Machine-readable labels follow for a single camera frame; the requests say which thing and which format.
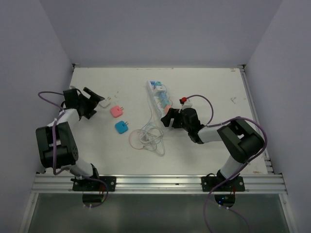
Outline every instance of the white cable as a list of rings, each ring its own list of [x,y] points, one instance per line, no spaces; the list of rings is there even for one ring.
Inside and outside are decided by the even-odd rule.
[[[150,119],[141,129],[134,130],[134,131],[137,132],[138,140],[143,145],[143,147],[142,147],[143,149],[148,150],[148,151],[154,151],[159,156],[164,156],[165,155],[165,147],[164,147],[164,143],[163,143],[163,136],[164,136],[164,133],[166,133],[168,129],[166,131],[163,131],[160,127],[158,127],[156,125],[155,122],[152,122],[152,118],[154,115],[153,115],[152,108],[151,108],[150,103],[149,103],[149,98],[147,98],[147,102],[148,102],[148,107],[149,107],[150,113],[151,113]],[[161,144],[162,152],[159,152],[158,144]]]

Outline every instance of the charger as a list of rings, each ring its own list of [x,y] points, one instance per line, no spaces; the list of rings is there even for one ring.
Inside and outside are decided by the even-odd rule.
[[[110,113],[114,118],[117,118],[123,114],[123,108],[116,105],[110,109]]]
[[[119,134],[122,134],[128,131],[127,122],[124,122],[123,120],[119,121],[117,124],[115,124],[115,128]]]

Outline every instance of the power strip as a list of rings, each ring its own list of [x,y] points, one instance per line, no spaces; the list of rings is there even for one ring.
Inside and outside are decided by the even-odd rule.
[[[166,87],[160,81],[147,81],[147,89],[150,99],[160,118],[164,117],[172,106]]]

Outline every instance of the purple cable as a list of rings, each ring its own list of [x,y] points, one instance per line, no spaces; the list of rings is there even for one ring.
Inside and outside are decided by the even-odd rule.
[[[251,119],[248,119],[248,118],[245,118],[245,117],[241,117],[241,116],[237,116],[235,118],[232,118],[232,119],[229,119],[223,123],[220,123],[220,124],[215,124],[215,125],[210,125],[209,127],[216,127],[216,126],[220,126],[220,125],[224,125],[232,120],[237,120],[237,119],[243,119],[243,120],[246,120],[246,121],[249,121],[251,123],[253,123],[254,125],[256,125],[262,132],[263,134],[263,137],[264,137],[264,144],[263,144],[263,147],[262,149],[254,156],[250,157],[247,162],[240,168],[238,169],[237,171],[235,171],[229,178],[225,179],[223,182],[221,182],[220,184],[216,185],[215,187],[212,188],[212,190],[208,193],[207,195],[207,198],[204,202],[204,206],[203,206],[203,217],[204,217],[204,221],[205,221],[205,224],[207,226],[207,228],[209,229],[209,231],[211,233],[213,233],[213,230],[211,228],[211,226],[209,225],[208,221],[207,221],[207,217],[206,217],[206,206],[207,206],[207,202],[208,202],[208,199],[211,195],[212,192],[214,192],[218,187],[220,187],[221,185],[223,185],[224,183],[226,183],[227,181],[229,181],[231,178],[235,177],[237,174],[239,174],[251,161],[253,161],[254,159],[256,159],[260,154],[262,154],[264,152],[264,150],[267,148],[267,143],[268,143],[268,138],[267,138],[267,134],[266,132],[263,130],[263,128],[258,124],[256,123],[255,121],[251,120]],[[251,228],[250,228],[250,225],[248,223],[248,221],[246,220],[246,218],[244,218],[239,212],[235,211],[235,210],[232,210],[230,209],[232,212],[238,214],[239,216],[241,216],[243,218],[243,220],[246,222],[247,224],[247,227],[248,227],[248,232],[250,233],[251,232]]]
[[[54,91],[40,91],[40,92],[38,93],[38,96],[39,96],[40,99],[42,99],[42,100],[44,100],[44,101],[46,101],[46,102],[48,102],[48,103],[50,103],[50,104],[53,104],[54,106],[60,108],[60,110],[64,110],[64,108],[62,108],[62,106],[60,106],[60,105],[58,105],[58,104],[56,104],[56,103],[54,103],[54,102],[52,102],[52,101],[50,101],[50,100],[47,100],[46,98],[44,98],[44,97],[41,96],[41,94],[45,94],[45,93],[57,94],[57,95],[60,95],[60,96],[63,96],[64,94],[58,93],[58,92],[54,92]]]
[[[106,199],[107,199],[107,197],[108,197],[108,193],[109,193],[109,192],[108,192],[109,188],[108,188],[107,184],[106,184],[104,181],[99,180],[99,179],[93,179],[93,178],[90,178],[90,177],[87,177],[87,176],[83,176],[83,178],[86,179],[86,180],[89,180],[89,181],[99,182],[99,183],[101,183],[101,184],[103,184],[103,185],[105,186],[106,195],[105,195],[105,197],[104,197],[104,200],[103,200],[101,203],[98,203],[98,204],[95,204],[95,205],[91,205],[91,206],[89,206],[89,207],[95,208],[95,207],[98,207],[98,206],[102,205],[102,204],[106,201]]]
[[[57,95],[60,95],[60,96],[63,96],[62,93],[58,93],[58,92],[54,92],[54,91],[40,91],[38,93],[38,96],[43,99],[44,101],[58,107],[60,110],[64,111],[64,108],[44,97],[41,96],[41,94],[45,94],[45,93],[49,93],[49,94],[57,94]],[[62,173],[64,170],[66,169],[60,169],[58,172],[56,172],[56,158],[57,158],[57,144],[56,144],[56,124],[58,122],[58,120],[65,114],[65,112],[62,112],[60,115],[58,115],[58,117],[56,118],[56,120],[54,121],[53,123],[53,126],[52,126],[52,136],[53,136],[53,174],[54,175],[58,175],[60,173]]]
[[[208,125],[208,124],[213,120],[213,117],[214,117],[214,108],[213,108],[212,103],[208,100],[208,98],[206,98],[205,96],[202,96],[202,95],[191,95],[191,96],[188,96],[188,97],[186,97],[186,98],[187,98],[187,99],[190,99],[190,98],[192,98],[192,97],[201,97],[201,98],[205,99],[205,100],[209,103],[210,108],[211,108],[211,110],[212,110],[212,113],[211,113],[211,116],[210,116],[209,121],[207,122],[207,125]]]

